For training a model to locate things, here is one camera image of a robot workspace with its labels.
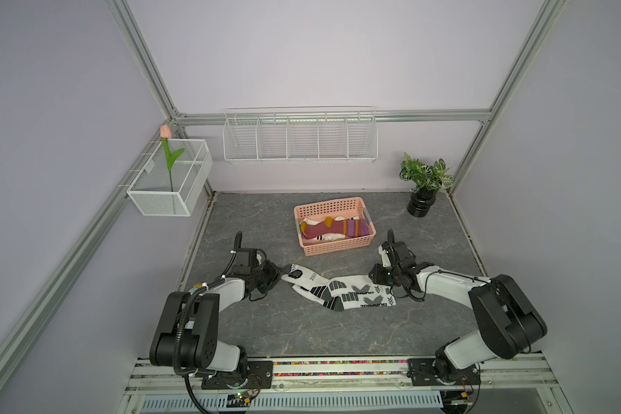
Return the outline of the magenta striped sock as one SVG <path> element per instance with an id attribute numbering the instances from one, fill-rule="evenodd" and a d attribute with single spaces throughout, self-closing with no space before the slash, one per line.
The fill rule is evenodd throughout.
<path id="1" fill-rule="evenodd" d="M 323 221 L 304 219 L 300 225 L 300 232 L 304 239 L 321 236 L 327 233 L 345 234 L 348 239 L 370 236 L 370 224 L 365 219 L 326 217 Z"/>

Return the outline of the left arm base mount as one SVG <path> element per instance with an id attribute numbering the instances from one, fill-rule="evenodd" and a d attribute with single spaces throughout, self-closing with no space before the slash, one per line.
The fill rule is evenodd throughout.
<path id="1" fill-rule="evenodd" d="M 252 360 L 240 363 L 236 371 L 217 371 L 212 377 L 202 381 L 202 390 L 229 389 L 270 389 L 274 379 L 274 362 L 271 360 Z"/>

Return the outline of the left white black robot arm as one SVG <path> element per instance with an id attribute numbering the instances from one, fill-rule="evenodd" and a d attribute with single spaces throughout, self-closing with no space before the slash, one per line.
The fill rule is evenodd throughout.
<path id="1" fill-rule="evenodd" d="M 218 340 L 219 316 L 231 305 L 264 298 L 279 278 L 279 269 L 259 248 L 234 248 L 229 267 L 217 279 L 189 292 L 168 295 L 149 350 L 150 362 L 191 374 L 248 375 L 243 348 Z"/>

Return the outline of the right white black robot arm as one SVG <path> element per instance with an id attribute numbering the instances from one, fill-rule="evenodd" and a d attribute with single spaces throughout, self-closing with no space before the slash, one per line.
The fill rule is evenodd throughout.
<path id="1" fill-rule="evenodd" d="M 401 287 L 405 296 L 416 302 L 438 296 L 474 313 L 477 330 L 439 348 L 437 371 L 462 370 L 497 357 L 511 360 L 530 352 L 532 345 L 548 333 L 531 300 L 509 275 L 490 279 L 417 262 L 401 241 L 385 241 L 378 253 L 382 263 L 369 274 L 374 283 Z"/>

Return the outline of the white sport sock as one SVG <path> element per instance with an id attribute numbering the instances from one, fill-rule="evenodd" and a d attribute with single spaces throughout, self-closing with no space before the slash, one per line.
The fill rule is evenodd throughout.
<path id="1" fill-rule="evenodd" d="M 329 288 L 330 279 L 298 264 L 292 264 L 284 268 L 281 279 L 293 285 L 293 290 L 304 298 L 326 306 L 333 300 L 341 301 L 341 296 L 335 296 Z"/>
<path id="2" fill-rule="evenodd" d="M 375 284 L 367 275 L 352 275 L 329 279 L 310 289 L 323 306 L 335 312 L 361 308 L 393 307 L 397 304 L 390 286 Z"/>

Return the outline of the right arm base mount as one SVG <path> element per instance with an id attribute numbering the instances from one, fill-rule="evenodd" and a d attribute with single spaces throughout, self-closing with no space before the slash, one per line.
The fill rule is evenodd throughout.
<path id="1" fill-rule="evenodd" d="M 472 365 L 458 369 L 443 357 L 417 357 L 407 360 L 407 377 L 414 386 L 479 386 L 481 374 Z"/>

